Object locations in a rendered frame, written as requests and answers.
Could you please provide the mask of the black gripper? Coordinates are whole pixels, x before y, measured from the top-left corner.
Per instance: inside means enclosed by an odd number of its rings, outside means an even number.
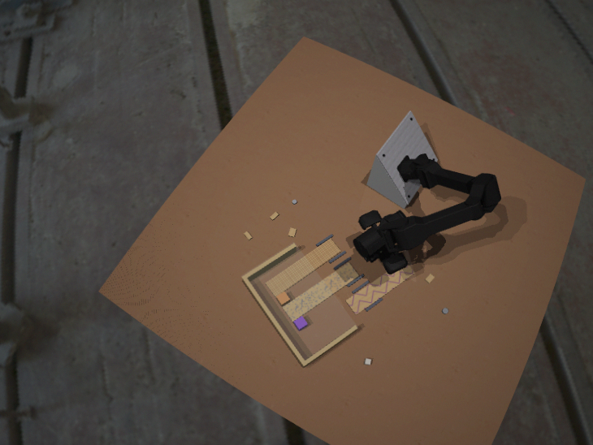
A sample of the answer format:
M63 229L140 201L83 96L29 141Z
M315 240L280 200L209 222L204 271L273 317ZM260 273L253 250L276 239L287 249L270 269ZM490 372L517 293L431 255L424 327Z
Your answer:
M365 230L370 226L377 228L378 226L376 223L381 222L381 220L382 217L379 212L377 210L372 210L360 216L358 223L360 224L361 229ZM379 256L379 259L383 263L383 267L388 274L395 274L397 271L404 269L408 265L403 253L388 252L385 247L383 248L383 251L379 253Z

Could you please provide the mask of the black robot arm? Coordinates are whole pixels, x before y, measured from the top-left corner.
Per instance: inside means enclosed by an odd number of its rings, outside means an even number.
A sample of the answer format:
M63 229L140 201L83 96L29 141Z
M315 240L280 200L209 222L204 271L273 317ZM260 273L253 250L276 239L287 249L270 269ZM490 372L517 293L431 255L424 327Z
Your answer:
M460 204L424 217L406 217L402 210L386 215L377 228L371 227L353 240L355 249L366 261L377 260L384 247L388 252L396 253L410 250L423 244L430 235L470 220L479 220L484 214L491 213L501 200L495 175L482 173L474 177L445 170L428 159L426 153L415 159L405 155L397 170L405 182L419 179L423 188L440 185L469 194L469 197Z

